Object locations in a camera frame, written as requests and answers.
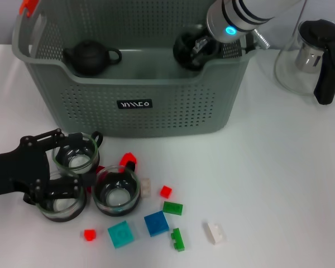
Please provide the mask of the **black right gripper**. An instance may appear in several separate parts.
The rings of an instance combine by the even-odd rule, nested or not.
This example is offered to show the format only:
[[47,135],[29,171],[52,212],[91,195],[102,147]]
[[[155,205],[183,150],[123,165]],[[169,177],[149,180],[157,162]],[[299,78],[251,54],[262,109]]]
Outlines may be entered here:
[[191,56],[193,59],[213,57],[219,53],[220,46],[220,42],[211,35],[207,27],[203,27],[193,37]]

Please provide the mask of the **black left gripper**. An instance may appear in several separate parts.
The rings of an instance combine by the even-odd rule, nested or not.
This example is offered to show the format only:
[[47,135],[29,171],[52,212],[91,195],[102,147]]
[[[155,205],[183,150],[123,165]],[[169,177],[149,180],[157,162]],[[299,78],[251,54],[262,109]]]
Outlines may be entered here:
[[0,154],[0,195],[22,192],[35,203],[52,199],[78,199],[83,188],[82,177],[59,174],[57,179],[50,179],[46,151],[83,145],[82,133],[66,136],[60,128],[21,138],[15,150]]

